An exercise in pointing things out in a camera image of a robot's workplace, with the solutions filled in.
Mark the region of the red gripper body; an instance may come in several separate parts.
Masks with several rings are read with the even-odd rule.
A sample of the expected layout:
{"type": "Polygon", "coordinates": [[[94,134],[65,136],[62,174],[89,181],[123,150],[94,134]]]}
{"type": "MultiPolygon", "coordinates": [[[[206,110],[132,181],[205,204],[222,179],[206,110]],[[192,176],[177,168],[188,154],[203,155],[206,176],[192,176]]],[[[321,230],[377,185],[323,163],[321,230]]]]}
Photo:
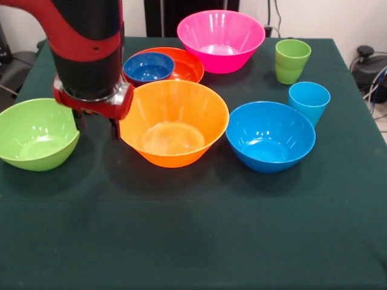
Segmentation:
{"type": "Polygon", "coordinates": [[[63,87],[60,79],[53,82],[53,93],[55,100],[76,112],[88,111],[100,114],[112,120],[122,120],[131,107],[134,87],[120,80],[114,87],[113,92],[105,98],[97,100],[81,100],[73,97],[63,87]]]}

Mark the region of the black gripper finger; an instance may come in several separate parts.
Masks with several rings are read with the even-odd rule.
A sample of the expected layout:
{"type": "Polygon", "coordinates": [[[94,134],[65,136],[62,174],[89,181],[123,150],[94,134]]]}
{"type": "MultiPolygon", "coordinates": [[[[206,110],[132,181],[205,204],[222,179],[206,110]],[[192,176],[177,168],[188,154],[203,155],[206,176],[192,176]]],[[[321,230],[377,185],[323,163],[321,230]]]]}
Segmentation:
{"type": "Polygon", "coordinates": [[[72,113],[77,130],[80,132],[87,130],[87,123],[83,117],[83,110],[72,109],[72,113]]]}
{"type": "Polygon", "coordinates": [[[119,121],[110,118],[109,123],[111,126],[111,138],[113,140],[118,140],[120,138],[119,121]]]}

